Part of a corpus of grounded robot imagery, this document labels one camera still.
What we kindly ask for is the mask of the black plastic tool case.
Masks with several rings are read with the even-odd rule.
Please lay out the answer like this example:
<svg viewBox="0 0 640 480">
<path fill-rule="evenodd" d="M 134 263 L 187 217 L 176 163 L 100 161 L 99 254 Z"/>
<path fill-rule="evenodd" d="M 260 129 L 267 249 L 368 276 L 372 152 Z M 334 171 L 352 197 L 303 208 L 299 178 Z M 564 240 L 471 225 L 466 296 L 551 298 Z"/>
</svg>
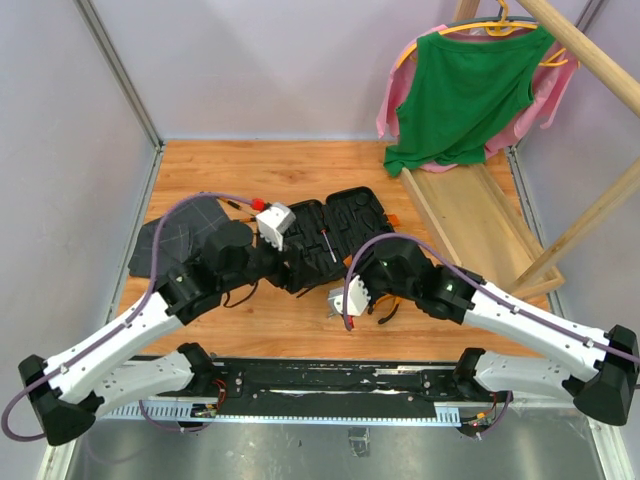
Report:
<svg viewBox="0 0 640 480">
<path fill-rule="evenodd" d="M 284 290 L 298 296 L 344 277 L 347 258 L 371 238 L 394 231 L 379 199 L 366 186 L 333 193 L 325 201 L 300 201 L 289 208 L 296 219 L 284 237 L 291 269 L 291 280 Z M 329 254 L 321 233 L 323 228 L 327 230 L 337 264 Z"/>
</svg>

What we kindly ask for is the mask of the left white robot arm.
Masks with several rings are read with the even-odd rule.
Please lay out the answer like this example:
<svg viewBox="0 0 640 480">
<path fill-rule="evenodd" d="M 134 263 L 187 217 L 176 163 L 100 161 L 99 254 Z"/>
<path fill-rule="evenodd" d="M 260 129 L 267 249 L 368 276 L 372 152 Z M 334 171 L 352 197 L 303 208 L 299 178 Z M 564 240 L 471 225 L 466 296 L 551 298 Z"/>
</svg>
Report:
<svg viewBox="0 0 640 480">
<path fill-rule="evenodd" d="M 200 396 L 214 383 L 209 355 L 197 344 L 179 347 L 159 365 L 126 366 L 144 347 L 216 309 L 225 294 L 279 273 L 286 265 L 286 231 L 296 216 L 279 202 L 254 199 L 254 227 L 217 226 L 185 262 L 158 269 L 161 237 L 171 212 L 152 237 L 147 290 L 130 309 L 80 343 L 47 359 L 31 355 L 19 365 L 21 396 L 42 428 L 40 438 L 61 446 L 86 433 L 102 415 L 156 393 L 186 389 Z"/>
</svg>

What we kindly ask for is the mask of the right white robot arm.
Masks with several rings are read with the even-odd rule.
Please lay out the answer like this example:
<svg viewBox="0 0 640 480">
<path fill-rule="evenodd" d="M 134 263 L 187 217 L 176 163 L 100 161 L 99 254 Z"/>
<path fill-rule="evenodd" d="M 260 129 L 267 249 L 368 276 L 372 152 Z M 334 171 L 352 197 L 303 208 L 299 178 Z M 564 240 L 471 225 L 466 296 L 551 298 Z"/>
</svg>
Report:
<svg viewBox="0 0 640 480">
<path fill-rule="evenodd" d="M 608 425 L 627 423 L 639 378 L 633 330 L 615 325 L 605 331 L 537 308 L 407 234 L 381 234 L 361 246 L 328 305 L 352 330 L 355 318 L 385 294 L 432 318 L 492 332 L 536 352 L 525 358 L 466 349 L 452 377 L 463 399 L 486 391 L 531 393 L 569 400 Z"/>
</svg>

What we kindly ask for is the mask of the black-handled screwdriver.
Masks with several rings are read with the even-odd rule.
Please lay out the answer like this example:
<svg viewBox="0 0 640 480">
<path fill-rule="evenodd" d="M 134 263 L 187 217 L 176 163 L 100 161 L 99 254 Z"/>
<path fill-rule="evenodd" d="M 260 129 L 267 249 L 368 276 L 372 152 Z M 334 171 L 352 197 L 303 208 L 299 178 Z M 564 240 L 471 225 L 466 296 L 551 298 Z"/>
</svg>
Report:
<svg viewBox="0 0 640 480">
<path fill-rule="evenodd" d="M 331 256 L 332 261 L 333 261 L 335 264 L 337 264 L 337 263 L 338 263 L 338 260 L 337 260 L 336 254 L 335 254 L 335 252 L 334 252 L 334 250 L 333 250 L 333 247 L 332 247 L 332 245 L 331 245 L 331 243 L 330 243 L 330 240 L 329 240 L 329 237 L 328 237 L 328 233 L 327 233 L 326 228 L 323 228 L 323 229 L 322 229 L 322 231 L 321 231 L 321 233 L 322 233 L 323 238 L 324 238 L 324 240 L 325 240 L 325 243 L 326 243 L 326 245 L 327 245 L 327 247 L 328 247 L 328 251 L 329 251 L 329 254 L 330 254 L 330 256 Z"/>
</svg>

